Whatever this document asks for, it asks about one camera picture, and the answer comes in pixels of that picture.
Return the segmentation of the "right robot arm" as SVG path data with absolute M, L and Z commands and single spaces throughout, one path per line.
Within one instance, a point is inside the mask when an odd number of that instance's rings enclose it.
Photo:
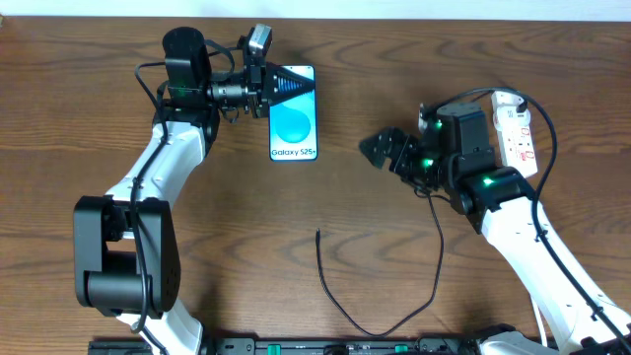
M 359 149 L 420 192 L 444 191 L 511 265 L 535 299 L 562 354 L 627 354 L 630 316 L 605 296 L 554 231 L 535 191 L 513 167 L 496 163 L 477 103 L 423 114 L 419 136 L 387 127 Z

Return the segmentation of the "blue Galaxy smartphone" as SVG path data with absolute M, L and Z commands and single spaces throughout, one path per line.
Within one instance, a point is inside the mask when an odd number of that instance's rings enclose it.
M 316 71 L 311 65 L 283 67 L 316 82 Z M 316 89 L 279 105 L 269 105 L 269 157 L 273 162 L 317 159 Z

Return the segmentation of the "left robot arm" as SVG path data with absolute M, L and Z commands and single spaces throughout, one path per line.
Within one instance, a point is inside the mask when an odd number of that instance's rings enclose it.
M 222 119 L 241 113 L 276 119 L 316 113 L 316 72 L 266 58 L 272 30 L 257 25 L 236 48 L 243 65 L 214 71 L 214 55 L 232 51 L 194 28 L 167 32 L 168 78 L 148 96 L 151 139 L 124 178 L 73 211 L 78 302 L 120 320 L 140 336 L 130 345 L 101 343 L 106 354 L 214 354 L 217 341 L 179 298 L 181 267 L 172 210 L 191 173 L 207 158 Z

